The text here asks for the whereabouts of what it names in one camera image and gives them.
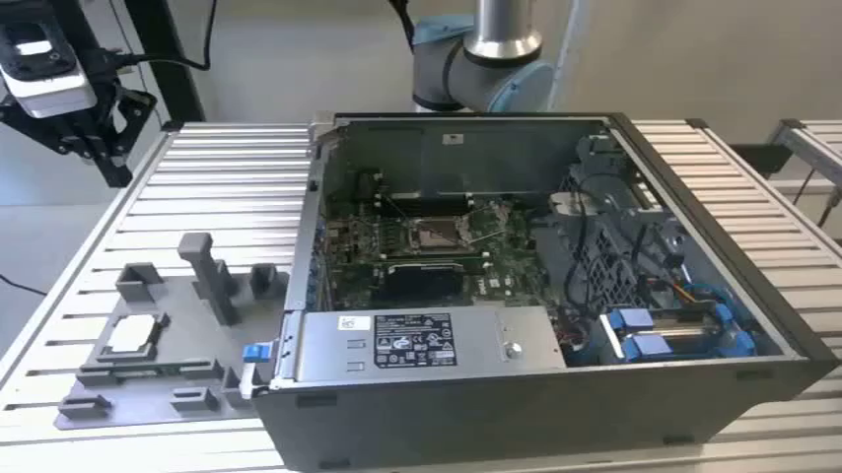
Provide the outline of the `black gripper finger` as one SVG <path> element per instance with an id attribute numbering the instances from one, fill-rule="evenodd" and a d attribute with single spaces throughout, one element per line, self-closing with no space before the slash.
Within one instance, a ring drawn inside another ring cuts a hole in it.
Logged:
<path id="1" fill-rule="evenodd" d="M 116 87 L 108 99 L 104 115 L 96 122 L 106 149 L 96 158 L 96 167 L 110 187 L 127 187 L 134 179 L 128 157 L 155 112 L 158 99 L 148 92 L 124 87 Z"/>
<path id="2" fill-rule="evenodd" d="M 34 118 L 19 105 L 3 105 L 2 123 L 60 155 L 74 153 L 83 159 L 98 157 L 83 129 L 64 115 Z"/>

